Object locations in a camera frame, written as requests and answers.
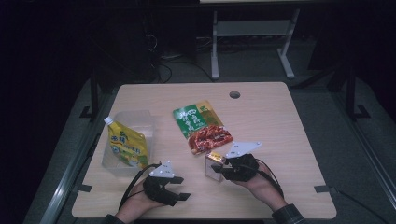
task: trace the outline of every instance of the yellow pouch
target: yellow pouch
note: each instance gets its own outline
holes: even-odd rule
[[[145,135],[124,126],[111,117],[107,117],[105,123],[108,127],[110,147],[122,162],[141,169],[149,165]]]

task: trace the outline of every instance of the wooden table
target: wooden table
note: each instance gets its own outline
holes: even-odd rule
[[[238,91],[240,98],[230,97]],[[294,203],[306,218],[333,218],[336,211],[328,192],[316,193],[325,185],[289,90],[281,82],[144,84],[120,88],[109,116],[127,110],[149,110],[155,118],[151,162],[172,162],[181,185],[167,185],[175,192],[191,193],[186,202],[149,211],[142,218],[245,218],[271,217],[269,207],[246,189],[230,181],[218,182],[204,174],[204,155],[191,154],[187,140],[172,111],[208,100],[234,141],[260,141],[252,154],[276,174],[288,203]],[[117,212],[131,177],[116,177],[101,164],[107,141],[103,129],[72,213],[75,217],[104,217]],[[225,155],[231,143],[215,149]]]

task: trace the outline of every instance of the person's right hand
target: person's right hand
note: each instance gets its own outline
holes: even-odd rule
[[[259,170],[264,171],[269,176],[271,172],[262,163],[259,163]],[[236,185],[247,188],[255,198],[266,203],[275,212],[279,208],[287,205],[286,201],[282,198],[279,192],[272,186],[272,184],[260,174],[256,174],[248,182],[232,181]]]

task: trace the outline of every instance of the person's left hand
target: person's left hand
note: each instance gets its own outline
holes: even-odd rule
[[[148,210],[156,207],[164,206],[163,203],[152,201],[146,194],[143,188],[145,180],[140,181],[134,186],[129,195],[130,197],[121,207],[119,212],[115,215],[119,220],[124,223],[130,223],[140,218]]]

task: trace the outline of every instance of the transparent plastic container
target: transparent plastic container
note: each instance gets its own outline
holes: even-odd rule
[[[134,111],[121,111],[117,113],[113,120],[118,121],[124,126],[131,128],[139,133],[145,135],[148,145],[148,164],[151,164],[151,155],[153,148],[154,138],[154,118],[150,115],[148,110],[134,110]],[[113,175],[116,176],[134,176],[141,169],[128,166],[122,162],[110,147],[107,137],[105,153],[102,158],[102,165],[107,168]]]

